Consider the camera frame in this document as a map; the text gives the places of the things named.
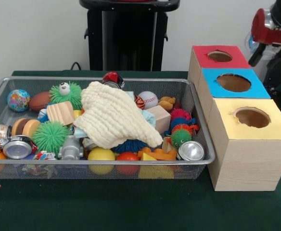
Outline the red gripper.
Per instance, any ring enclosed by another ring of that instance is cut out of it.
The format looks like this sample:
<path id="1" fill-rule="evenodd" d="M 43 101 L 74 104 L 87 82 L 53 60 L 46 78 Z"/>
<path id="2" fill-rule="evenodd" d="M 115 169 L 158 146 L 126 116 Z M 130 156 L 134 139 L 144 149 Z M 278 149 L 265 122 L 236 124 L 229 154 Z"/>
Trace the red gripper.
<path id="1" fill-rule="evenodd" d="M 269 9 L 260 8 L 254 16 L 251 34 L 253 41 L 259 43 L 249 59 L 249 65 L 255 67 L 261 60 L 267 45 L 281 46 L 281 27 L 274 23 Z"/>

